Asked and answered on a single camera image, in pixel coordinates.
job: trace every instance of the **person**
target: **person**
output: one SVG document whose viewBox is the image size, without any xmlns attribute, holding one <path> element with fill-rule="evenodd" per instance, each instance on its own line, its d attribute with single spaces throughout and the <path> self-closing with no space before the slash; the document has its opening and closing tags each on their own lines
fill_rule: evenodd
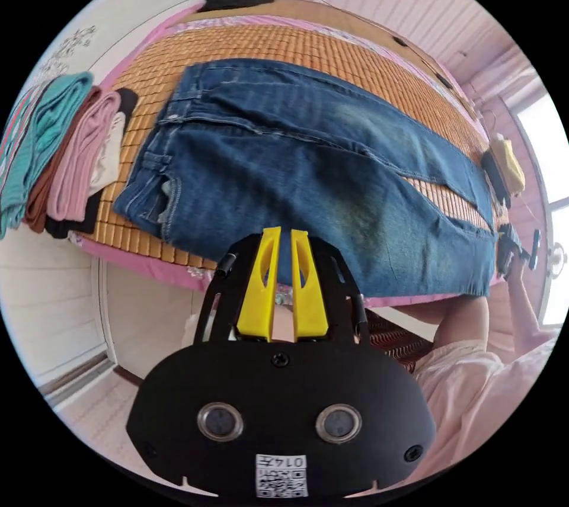
<svg viewBox="0 0 569 507">
<path fill-rule="evenodd" d="M 414 363 L 412 372 L 437 435 L 413 474 L 390 489 L 419 482 L 469 456 L 508 420 L 532 388 L 559 330 L 540 328 L 523 285 L 524 266 L 514 253 L 507 285 L 516 358 L 509 364 L 487 351 L 486 298 L 460 296 L 400 308 L 424 322 L 439 323 L 429 352 Z"/>
</svg>

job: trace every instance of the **teal folded sweater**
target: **teal folded sweater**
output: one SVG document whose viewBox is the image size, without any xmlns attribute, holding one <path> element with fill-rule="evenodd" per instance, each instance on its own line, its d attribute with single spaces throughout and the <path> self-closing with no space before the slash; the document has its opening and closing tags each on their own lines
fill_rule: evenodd
<svg viewBox="0 0 569 507">
<path fill-rule="evenodd" d="M 62 75 L 39 99 L 0 196 L 0 239 L 7 228 L 20 226 L 31 188 L 61 145 L 92 83 L 89 72 Z"/>
</svg>

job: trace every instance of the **qr code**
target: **qr code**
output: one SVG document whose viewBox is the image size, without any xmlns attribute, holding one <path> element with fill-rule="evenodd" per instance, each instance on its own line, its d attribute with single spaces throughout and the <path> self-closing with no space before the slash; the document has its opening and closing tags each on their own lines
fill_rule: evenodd
<svg viewBox="0 0 569 507">
<path fill-rule="evenodd" d="M 257 497 L 308 497 L 306 456 L 257 455 Z"/>
</svg>

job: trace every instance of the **pink folded clothing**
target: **pink folded clothing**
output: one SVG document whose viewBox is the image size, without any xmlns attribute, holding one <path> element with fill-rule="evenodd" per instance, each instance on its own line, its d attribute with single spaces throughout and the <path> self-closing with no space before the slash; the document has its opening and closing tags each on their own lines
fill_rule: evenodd
<svg viewBox="0 0 569 507">
<path fill-rule="evenodd" d="M 79 120 L 53 178 L 47 214 L 56 221 L 83 221 L 91 176 L 120 106 L 116 92 L 103 94 Z"/>
</svg>

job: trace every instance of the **brown folded clothing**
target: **brown folded clothing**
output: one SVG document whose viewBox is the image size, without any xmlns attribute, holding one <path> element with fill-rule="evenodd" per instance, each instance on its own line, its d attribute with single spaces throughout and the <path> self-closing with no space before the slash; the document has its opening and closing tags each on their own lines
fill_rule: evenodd
<svg viewBox="0 0 569 507">
<path fill-rule="evenodd" d="M 101 89 L 98 86 L 91 88 L 86 99 L 83 101 L 83 104 L 81 104 L 81 107 L 73 117 L 73 120 L 63 137 L 61 145 L 41 172 L 41 175 L 38 177 L 34 186 L 31 188 L 28 203 L 25 206 L 24 223 L 26 223 L 28 227 L 36 233 L 42 233 L 46 226 L 47 198 L 49 197 L 53 177 L 55 176 L 55 172 L 63 159 L 63 154 L 67 149 L 71 136 L 73 136 L 79 120 L 83 117 L 87 109 L 97 102 L 100 95 Z"/>
</svg>

